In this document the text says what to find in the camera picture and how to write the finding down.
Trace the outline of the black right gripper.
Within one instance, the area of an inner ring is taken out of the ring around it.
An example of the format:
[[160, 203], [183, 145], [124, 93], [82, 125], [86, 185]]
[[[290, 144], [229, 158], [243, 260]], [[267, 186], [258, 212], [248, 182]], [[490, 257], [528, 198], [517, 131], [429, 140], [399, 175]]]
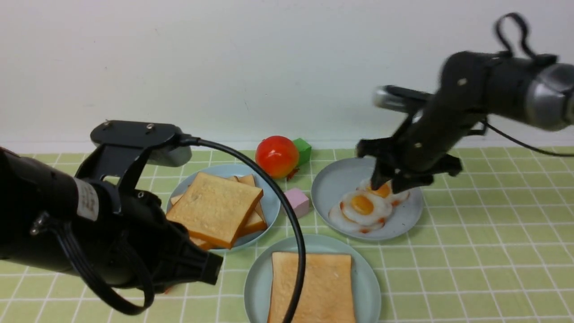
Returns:
[[429, 101], [407, 114], [392, 136], [361, 139], [357, 157], [375, 159], [371, 190], [377, 191], [391, 180], [393, 194], [399, 194], [432, 185], [435, 175], [457, 176], [462, 163], [450, 150], [464, 137], [479, 135], [474, 126], [486, 119], [480, 109], [449, 108]]

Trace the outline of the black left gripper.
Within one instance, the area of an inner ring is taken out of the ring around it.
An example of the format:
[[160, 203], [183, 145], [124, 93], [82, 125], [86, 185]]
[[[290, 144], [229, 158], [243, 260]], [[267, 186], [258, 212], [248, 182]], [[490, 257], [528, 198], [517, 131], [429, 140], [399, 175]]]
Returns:
[[98, 191], [98, 236], [106, 247], [97, 268], [113, 288], [165, 293], [179, 284], [217, 284], [223, 258], [194, 244], [169, 221], [149, 192]]

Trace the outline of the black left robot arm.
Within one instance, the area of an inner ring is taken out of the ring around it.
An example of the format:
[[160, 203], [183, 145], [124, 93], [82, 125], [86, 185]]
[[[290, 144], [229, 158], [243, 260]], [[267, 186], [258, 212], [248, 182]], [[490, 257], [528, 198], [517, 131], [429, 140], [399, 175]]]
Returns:
[[119, 184], [96, 173], [116, 164], [92, 154], [73, 176], [2, 148], [1, 259], [78, 276], [93, 290], [216, 284], [223, 258], [136, 189], [141, 162], [120, 171]]

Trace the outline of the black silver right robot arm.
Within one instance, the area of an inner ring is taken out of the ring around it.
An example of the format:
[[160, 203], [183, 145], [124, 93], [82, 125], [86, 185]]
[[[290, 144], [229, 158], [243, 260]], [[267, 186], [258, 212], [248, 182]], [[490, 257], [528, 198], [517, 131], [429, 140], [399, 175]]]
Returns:
[[370, 184], [390, 182], [394, 193], [429, 186], [436, 174], [457, 176], [461, 160], [449, 151], [473, 127], [496, 115], [544, 131], [573, 125], [573, 66], [557, 57], [531, 60], [502, 54], [458, 52], [442, 67], [437, 92], [387, 85], [374, 104], [407, 114], [391, 137], [362, 139], [357, 157], [375, 158]]

